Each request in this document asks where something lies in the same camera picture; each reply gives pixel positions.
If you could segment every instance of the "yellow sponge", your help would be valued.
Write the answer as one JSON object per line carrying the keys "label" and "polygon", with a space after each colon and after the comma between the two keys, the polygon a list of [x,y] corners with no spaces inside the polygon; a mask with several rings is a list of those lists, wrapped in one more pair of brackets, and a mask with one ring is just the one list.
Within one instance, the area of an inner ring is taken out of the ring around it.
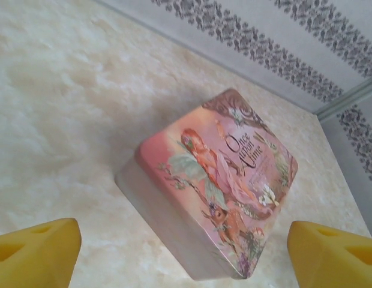
{"label": "yellow sponge", "polygon": [[372,288],[372,239],[295,221],[287,249],[300,288]]}
{"label": "yellow sponge", "polygon": [[0,288],[67,288],[80,245],[73,218],[0,236]]}

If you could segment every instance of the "pink tin lid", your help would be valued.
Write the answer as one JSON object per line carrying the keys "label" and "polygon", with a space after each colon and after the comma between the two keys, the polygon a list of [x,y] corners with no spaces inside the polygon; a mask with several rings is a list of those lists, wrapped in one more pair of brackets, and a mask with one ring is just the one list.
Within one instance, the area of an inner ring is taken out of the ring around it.
{"label": "pink tin lid", "polygon": [[196,108],[143,141],[136,160],[248,278],[298,164],[241,95],[229,89]]}

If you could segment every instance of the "box lid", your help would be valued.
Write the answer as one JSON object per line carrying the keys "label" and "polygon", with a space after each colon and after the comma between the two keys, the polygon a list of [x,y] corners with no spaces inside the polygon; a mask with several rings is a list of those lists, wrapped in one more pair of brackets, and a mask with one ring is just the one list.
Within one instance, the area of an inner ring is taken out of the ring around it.
{"label": "box lid", "polygon": [[249,277],[298,165],[241,95],[229,89],[196,108],[142,142],[136,159],[217,257]]}

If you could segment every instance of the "decorative tin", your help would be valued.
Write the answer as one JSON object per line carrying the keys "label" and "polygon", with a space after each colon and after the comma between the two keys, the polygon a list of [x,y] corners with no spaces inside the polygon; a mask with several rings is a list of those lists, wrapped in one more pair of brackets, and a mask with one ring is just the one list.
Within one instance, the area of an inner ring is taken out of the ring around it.
{"label": "decorative tin", "polygon": [[248,278],[297,169],[229,89],[143,141],[116,182],[193,279]]}

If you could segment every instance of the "beige marble floor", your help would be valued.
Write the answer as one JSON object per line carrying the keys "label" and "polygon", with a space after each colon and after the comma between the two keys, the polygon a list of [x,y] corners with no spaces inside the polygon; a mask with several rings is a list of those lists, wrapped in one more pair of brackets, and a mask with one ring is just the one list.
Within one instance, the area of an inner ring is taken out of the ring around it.
{"label": "beige marble floor", "polygon": [[[118,190],[140,140],[228,87],[299,163],[249,280],[193,282]],[[70,287],[297,287],[293,220],[369,235],[316,119],[92,1],[0,0],[0,234],[75,217]]]}

